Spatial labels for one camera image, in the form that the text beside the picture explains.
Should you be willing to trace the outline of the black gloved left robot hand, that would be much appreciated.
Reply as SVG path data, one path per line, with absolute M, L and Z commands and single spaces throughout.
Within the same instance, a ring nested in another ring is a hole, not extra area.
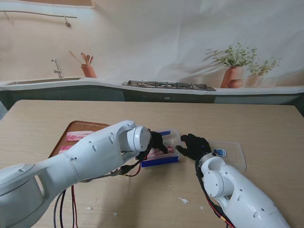
M 158 149 L 164 154 L 168 154 L 168 148 L 163 144 L 162 135 L 158 132 L 150 131 L 152 137 L 152 148 Z

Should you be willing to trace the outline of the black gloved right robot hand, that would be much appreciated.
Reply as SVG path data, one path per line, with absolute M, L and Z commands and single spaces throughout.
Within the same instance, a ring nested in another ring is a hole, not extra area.
M 176 150 L 194 161 L 199 161 L 204 155 L 211 153 L 210 145 L 205 138 L 189 133 L 182 135 L 180 140 L 186 144 L 187 148 L 177 145 Z

